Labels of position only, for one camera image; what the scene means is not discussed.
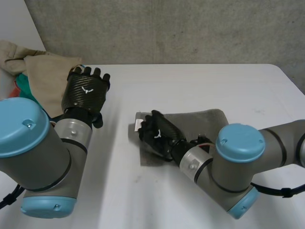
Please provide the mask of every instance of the green cloth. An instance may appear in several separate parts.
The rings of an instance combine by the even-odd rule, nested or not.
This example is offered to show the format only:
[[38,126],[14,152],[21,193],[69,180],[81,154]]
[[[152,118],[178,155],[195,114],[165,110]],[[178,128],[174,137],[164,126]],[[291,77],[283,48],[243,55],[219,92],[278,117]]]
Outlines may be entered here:
[[21,90],[19,97],[31,99],[42,108],[42,106],[38,103],[38,101],[35,99],[35,97],[31,93],[29,79],[26,75],[21,73],[19,76],[17,76],[16,83],[17,83],[17,86]]

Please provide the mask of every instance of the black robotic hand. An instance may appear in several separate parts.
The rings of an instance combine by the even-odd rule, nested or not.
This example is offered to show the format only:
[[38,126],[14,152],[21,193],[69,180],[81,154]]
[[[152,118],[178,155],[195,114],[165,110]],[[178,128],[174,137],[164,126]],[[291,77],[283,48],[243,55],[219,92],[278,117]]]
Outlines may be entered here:
[[147,143],[164,160],[172,160],[171,151],[181,141],[186,141],[179,128],[168,121],[159,111],[152,111],[138,130],[141,141]]
[[100,111],[110,88],[110,75],[105,74],[103,78],[100,75],[99,68],[95,68],[91,74],[90,67],[85,67],[83,72],[76,67],[69,73],[61,102],[63,118],[77,118],[89,126],[93,124],[95,128],[103,126]]

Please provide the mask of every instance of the table surface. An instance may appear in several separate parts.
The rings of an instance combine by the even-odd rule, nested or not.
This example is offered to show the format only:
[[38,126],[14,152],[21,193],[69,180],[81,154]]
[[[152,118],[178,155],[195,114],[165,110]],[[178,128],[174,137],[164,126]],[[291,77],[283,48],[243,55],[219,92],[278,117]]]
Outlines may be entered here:
[[[305,96],[269,64],[92,65],[111,75],[94,130],[78,203],[64,219],[20,213],[21,198],[0,211],[0,229],[287,229],[305,227],[305,193],[293,198],[261,195],[240,219],[231,218],[178,167],[141,167],[139,148],[128,138],[135,113],[152,109],[184,113],[219,108],[229,123],[258,129],[305,117]],[[258,174],[274,188],[305,183],[295,165]],[[0,174],[0,197],[15,183]]]

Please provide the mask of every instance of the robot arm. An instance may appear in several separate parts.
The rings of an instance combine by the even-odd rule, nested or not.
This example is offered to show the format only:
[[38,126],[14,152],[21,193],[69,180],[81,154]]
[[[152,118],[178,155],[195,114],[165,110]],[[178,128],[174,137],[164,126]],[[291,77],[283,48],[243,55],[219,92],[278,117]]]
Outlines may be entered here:
[[197,140],[187,142],[161,113],[152,111],[145,119],[138,130],[140,139],[164,158],[172,158],[235,219],[254,204],[259,192],[291,197],[305,191],[305,186],[275,190],[251,183],[256,173],[289,164],[304,166],[305,120],[260,131],[248,125],[227,125],[218,135],[215,153],[209,154],[206,148],[197,146]]
[[26,189],[21,211],[32,217],[70,215],[77,200],[92,125],[102,127],[100,110],[110,76],[96,68],[70,72],[55,128],[31,100],[0,102],[5,122],[0,131],[0,170]]

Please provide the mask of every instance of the black cable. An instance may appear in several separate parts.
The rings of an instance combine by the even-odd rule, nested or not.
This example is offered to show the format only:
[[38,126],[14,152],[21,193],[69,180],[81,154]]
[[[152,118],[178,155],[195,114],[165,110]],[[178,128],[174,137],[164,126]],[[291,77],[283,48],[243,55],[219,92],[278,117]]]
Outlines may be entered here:
[[0,209],[14,203],[17,200],[17,197],[20,196],[23,191],[24,188],[20,185],[17,185],[14,191],[12,191],[12,193],[9,193],[5,198],[3,198],[3,201],[0,202]]
[[257,191],[267,194],[267,195],[272,195],[272,196],[279,196],[283,198],[290,198],[293,197],[294,195],[297,195],[301,192],[305,191],[305,184],[301,185],[296,188],[288,188],[284,187],[282,189],[274,189],[274,188],[269,188],[269,187],[264,187],[261,185],[257,185],[255,183],[251,183],[253,187],[257,189]]

